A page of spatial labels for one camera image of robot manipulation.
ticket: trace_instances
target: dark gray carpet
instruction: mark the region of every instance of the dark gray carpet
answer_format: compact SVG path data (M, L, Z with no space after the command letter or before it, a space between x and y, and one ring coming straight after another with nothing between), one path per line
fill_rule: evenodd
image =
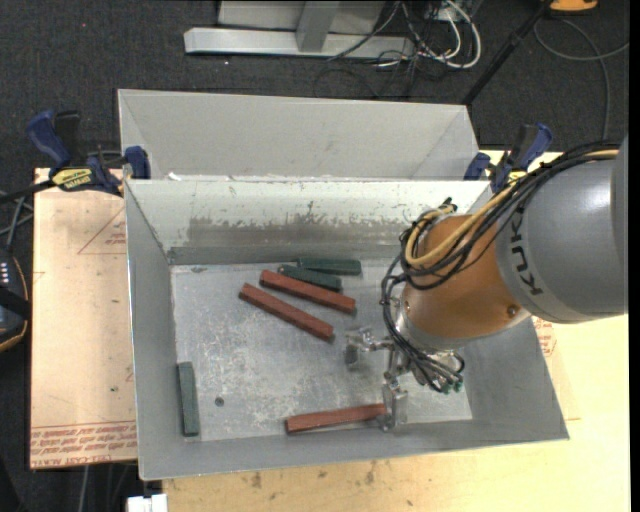
M472 70L442 74L439 66L413 79L344 60L328 65L320 59L254 56L186 56L183 33L211 25L214 2L145 2L114 0L33 0L0 2L0 189L29 184L31 171L50 162L25 135L29 119L44 109L81 112L84 147L117 148L118 88L195 90L240 94L370 98L459 103L488 66L492 56L537 6L536 0L486 0L476 23L483 57ZM601 53L629 40L630 0L601 0L587 16L570 20L583 29ZM392 23L389 33L403 24ZM564 53L592 55L590 44L572 27L543 20L540 34ZM561 59L542 48L533 34L525 38L479 94L471 115L481 146L505 148L522 123L542 122L555 135L552 150L598 140L606 132L621 141L629 126L629 51L605 60L606 89L599 61ZM327 69L347 72L326 73ZM11 217L0 209L0 226ZM32 230L19 229L14 252L31 272ZM76 510L82 470L33 473L27 469L29 339L0 353L0 457L17 495L37 511ZM115 487L123 467L111 468ZM104 506L109 468L92 469L87 510ZM129 470L121 493L139 491ZM0 496L0 510L3 498Z

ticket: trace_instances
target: brown stick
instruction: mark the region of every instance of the brown stick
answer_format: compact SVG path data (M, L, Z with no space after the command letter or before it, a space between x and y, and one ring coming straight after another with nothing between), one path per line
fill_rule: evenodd
M288 434L304 432L320 427L332 427L344 423L355 423L357 421L369 421L377 416L386 414L387 409L384 404L362 405L350 407L348 409L336 409L334 411L313 412L310 414L300 414L291 416L285 420L285 429Z
M329 341L333 335L332 325L248 283L242 287L240 298L322 340Z
M260 275L260 284L274 290L279 290L289 295L310 300L343 313L353 313L356 309L356 301L341 293L332 292L313 284L292 279L291 277L276 274L270 270L263 270Z

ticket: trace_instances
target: yellow label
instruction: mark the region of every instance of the yellow label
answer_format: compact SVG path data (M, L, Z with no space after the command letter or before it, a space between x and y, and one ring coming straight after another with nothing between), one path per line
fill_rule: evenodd
M56 185L64 185L71 181L75 181L78 179L82 179L81 183L88 183L91 181L91 173L93 171L89 168L81 167L81 168L69 168L69 169L61 169L58 174L56 174L51 181L53 181ZM69 183L66 188L73 188L76 185L72 185Z
M74 180L71 181L65 181L62 186L66 189L70 189L70 188L75 188L79 185L84 185L85 183L91 183L91 177L90 176L80 176L79 178L76 178Z

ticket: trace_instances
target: blue clamp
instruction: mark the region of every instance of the blue clamp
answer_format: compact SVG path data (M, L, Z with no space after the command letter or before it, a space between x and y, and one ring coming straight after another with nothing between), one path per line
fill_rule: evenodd
M465 181L477 181L480 179L480 176L484 175L484 172L489 167L489 162L491 158L486 153L478 153L471 163L469 167L467 167L467 172L464 173L463 180Z
M101 159L91 156L83 166L70 166L70 152L56 134L53 119L53 111L47 110L36 115L27 125L27 135L31 142L55 162L55 166L49 170L50 182L68 192L97 190L121 195L122 180L111 174L108 165ZM123 163L131 165L133 178L151 177L147 154L140 146L127 148L124 157L110 162L113 165Z
M71 162L71 154L53 127L53 110L40 112L31 119L27 125L27 136L42 153L53 158L56 168L59 169Z
M140 146L131 146L124 150L124 157L133 170L132 178L138 180L151 179L151 166L144 149Z
M536 158L549 149L553 141L551 130L542 123L524 124L510 151L505 151L492 176L491 190L498 192L504 188L513 169L526 170Z

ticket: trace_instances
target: green wooden block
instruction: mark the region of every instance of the green wooden block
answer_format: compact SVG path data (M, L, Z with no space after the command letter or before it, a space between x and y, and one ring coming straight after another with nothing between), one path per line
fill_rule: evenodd
M281 265L280 268L278 268L278 273L291 277L292 279L326 288L327 290L337 292L342 289L342 281L339 277L323 274L322 272L314 272L313 270L306 270L304 268L294 267L293 265Z
M178 363L178 381L182 398L182 433L185 437L197 436L200 434L200 413L196 376L190 361Z
M300 268L323 272L326 274L337 274L343 276L359 276L362 274L362 265L358 260L298 258L296 263Z

